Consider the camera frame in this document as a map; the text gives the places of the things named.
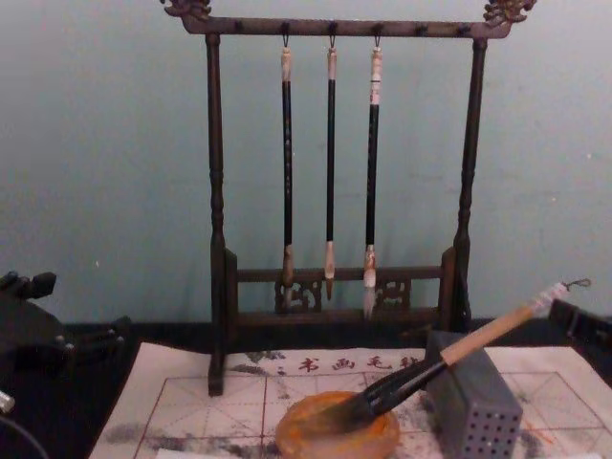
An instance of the calligraphy grid paper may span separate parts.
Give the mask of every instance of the calligraphy grid paper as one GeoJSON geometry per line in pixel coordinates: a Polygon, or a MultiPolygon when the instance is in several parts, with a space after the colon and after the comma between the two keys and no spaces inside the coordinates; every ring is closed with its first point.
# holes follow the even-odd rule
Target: calligraphy grid paper
{"type": "MultiPolygon", "coordinates": [[[[612,390],[571,348],[488,348],[523,407],[513,459],[596,452],[612,459],[612,390]]],[[[226,361],[222,397],[208,396],[208,355],[144,343],[90,459],[155,459],[159,449],[280,457],[273,436],[308,395],[363,390],[422,359],[423,349],[268,351],[226,361]]],[[[444,456],[424,391],[395,409],[393,459],[444,456]]]]}

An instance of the calligraphy brush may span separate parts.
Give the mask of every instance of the calligraphy brush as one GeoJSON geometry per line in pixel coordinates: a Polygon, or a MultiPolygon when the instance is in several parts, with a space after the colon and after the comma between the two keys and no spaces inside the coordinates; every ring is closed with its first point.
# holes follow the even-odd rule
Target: calligraphy brush
{"type": "Polygon", "coordinates": [[[417,390],[425,387],[446,368],[486,346],[494,339],[505,335],[530,318],[547,311],[553,301],[567,296],[569,287],[573,284],[587,285],[584,284],[584,281],[571,284],[557,283],[527,304],[453,343],[436,358],[419,361],[391,373],[346,401],[298,421],[299,428],[304,435],[331,435],[348,433],[369,426],[377,417],[390,411],[417,390]]]}
{"type": "Polygon", "coordinates": [[[327,299],[332,298],[334,285],[334,155],[336,124],[336,48],[335,38],[330,38],[327,53],[327,243],[325,245],[325,288],[327,299]]]}
{"type": "Polygon", "coordinates": [[[379,38],[372,52],[372,80],[370,86],[370,123],[367,152],[367,196],[365,209],[365,259],[363,261],[363,315],[372,316],[376,301],[376,254],[374,253],[374,206],[376,202],[376,156],[379,137],[379,102],[381,98],[381,70],[383,54],[379,38]]]}
{"type": "Polygon", "coordinates": [[[285,250],[283,252],[284,305],[289,308],[292,300],[292,287],[294,285],[294,257],[292,248],[292,216],[293,216],[293,170],[292,170],[292,142],[291,142],[291,50],[287,46],[289,37],[283,36],[284,47],[280,58],[282,67],[282,94],[283,94],[283,165],[285,190],[285,250]]]}

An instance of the carved wooden panel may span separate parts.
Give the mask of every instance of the carved wooden panel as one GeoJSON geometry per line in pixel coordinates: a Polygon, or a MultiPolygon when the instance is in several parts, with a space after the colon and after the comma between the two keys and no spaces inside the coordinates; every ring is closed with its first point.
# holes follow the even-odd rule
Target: carved wooden panel
{"type": "Polygon", "coordinates": [[[170,5],[164,7],[165,12],[173,17],[193,16],[206,21],[210,15],[210,0],[169,0],[170,5]]]}
{"type": "Polygon", "coordinates": [[[410,308],[410,279],[376,282],[376,310],[397,310],[410,308]]]}
{"type": "Polygon", "coordinates": [[[524,11],[530,11],[537,0],[494,0],[485,5],[485,20],[490,27],[498,27],[504,23],[523,22],[527,16],[524,11]]]}
{"type": "Polygon", "coordinates": [[[319,313],[321,311],[320,280],[294,282],[289,310],[285,308],[282,282],[274,282],[274,310],[278,313],[319,313]]]}

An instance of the metal hanging loop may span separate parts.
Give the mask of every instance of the metal hanging loop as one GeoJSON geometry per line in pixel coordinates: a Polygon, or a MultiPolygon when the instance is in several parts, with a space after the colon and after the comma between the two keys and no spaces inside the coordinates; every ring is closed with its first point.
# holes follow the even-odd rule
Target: metal hanging loop
{"type": "Polygon", "coordinates": [[[289,23],[283,22],[280,31],[283,33],[283,45],[285,46],[285,48],[287,48],[287,46],[289,45],[289,23]]]}
{"type": "Polygon", "coordinates": [[[374,26],[374,44],[378,48],[381,45],[381,33],[383,32],[383,24],[374,26]]]}
{"type": "Polygon", "coordinates": [[[329,25],[329,47],[334,48],[336,46],[336,30],[338,29],[338,23],[336,21],[329,25]]]}
{"type": "Polygon", "coordinates": [[[591,286],[592,282],[591,279],[589,278],[584,278],[584,279],[579,279],[579,280],[574,280],[572,282],[563,282],[563,285],[565,286],[565,288],[569,291],[573,286],[578,286],[578,287],[582,287],[584,289],[588,289],[591,286]]]}

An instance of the green wall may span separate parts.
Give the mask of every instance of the green wall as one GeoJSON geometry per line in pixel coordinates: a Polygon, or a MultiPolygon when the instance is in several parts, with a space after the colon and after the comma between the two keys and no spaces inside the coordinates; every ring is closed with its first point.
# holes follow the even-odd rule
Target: green wall
{"type": "MultiPolygon", "coordinates": [[[[213,0],[217,15],[479,20],[484,0],[213,0]]],[[[0,16],[0,269],[55,271],[68,322],[209,319],[206,62],[158,1],[11,0],[0,16]]],[[[470,299],[495,316],[559,279],[610,314],[612,4],[538,2],[489,46],[470,233],[470,299]]],[[[327,39],[294,54],[295,263],[325,238],[327,39]]],[[[371,39],[339,49],[336,255],[362,263],[371,39]]],[[[281,40],[223,37],[226,239],[240,267],[282,259],[281,40]]],[[[469,41],[382,40],[379,265],[452,243],[469,41]]],[[[359,283],[325,307],[359,304],[359,283]]],[[[436,286],[415,285],[432,304],[436,286]]],[[[271,309],[265,288],[241,308],[271,309]]]]}

